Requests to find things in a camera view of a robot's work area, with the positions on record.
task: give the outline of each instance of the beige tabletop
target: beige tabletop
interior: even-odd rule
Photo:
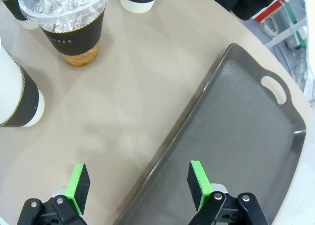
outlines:
[[[309,126],[309,105],[285,69],[213,0],[157,0],[145,14],[110,0],[100,53],[80,68],[66,64],[40,29],[21,28],[3,3],[0,17],[3,47],[46,101],[35,126],[0,130],[0,216],[12,225],[26,199],[48,200],[78,162],[91,179],[84,219],[112,224],[231,43],[283,78]]]

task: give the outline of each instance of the screw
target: screw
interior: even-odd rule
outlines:
[[[222,199],[222,195],[220,193],[215,193],[215,199],[217,200]]]
[[[63,199],[62,198],[58,198],[57,199],[57,204],[62,204],[63,203]]]
[[[37,203],[35,201],[31,203],[32,208],[35,208],[36,206],[37,206]]]
[[[242,200],[245,202],[248,202],[250,200],[250,197],[246,194],[242,195]]]

